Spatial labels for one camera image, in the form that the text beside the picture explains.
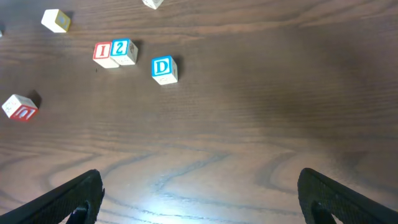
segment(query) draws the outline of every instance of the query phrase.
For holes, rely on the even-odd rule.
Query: block with blue letter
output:
[[[111,58],[120,65],[135,65],[138,48],[130,39],[112,41]]]
[[[170,55],[152,59],[152,77],[160,85],[178,82],[177,64]]]
[[[68,32],[70,18],[59,9],[47,9],[44,11],[42,24],[55,33]]]

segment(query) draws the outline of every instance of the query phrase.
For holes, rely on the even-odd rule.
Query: red number 1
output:
[[[102,52],[101,52],[101,55],[100,55],[100,56],[104,56],[105,47],[106,47],[106,46],[102,46]]]

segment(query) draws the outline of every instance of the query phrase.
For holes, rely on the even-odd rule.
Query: blue letter d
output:
[[[164,69],[163,70],[161,70],[162,69],[162,67],[160,66],[161,63],[164,64]],[[168,69],[168,67],[169,67],[168,63],[163,62],[163,61],[156,62],[156,64],[157,64],[157,73],[162,73],[162,72],[166,71]]]

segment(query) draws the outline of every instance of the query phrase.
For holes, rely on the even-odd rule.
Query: blue number 2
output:
[[[123,53],[123,51],[121,50],[121,48],[123,47],[123,42],[119,42],[118,43],[118,49],[116,50],[116,53],[117,54],[121,54],[121,53]]]

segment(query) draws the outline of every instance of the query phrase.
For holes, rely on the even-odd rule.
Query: toy block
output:
[[[38,110],[31,99],[17,94],[12,95],[1,108],[8,118],[19,121],[30,120]]]
[[[142,0],[142,2],[153,9],[157,9],[163,2],[163,0]]]
[[[54,33],[68,32],[70,18],[59,9],[47,9],[42,24]]]
[[[104,68],[118,68],[119,64],[111,58],[112,42],[97,43],[93,60]]]
[[[178,82],[177,64],[171,56],[152,59],[152,77],[160,84]]]
[[[111,58],[120,65],[135,65],[138,48],[129,39],[112,41]]]

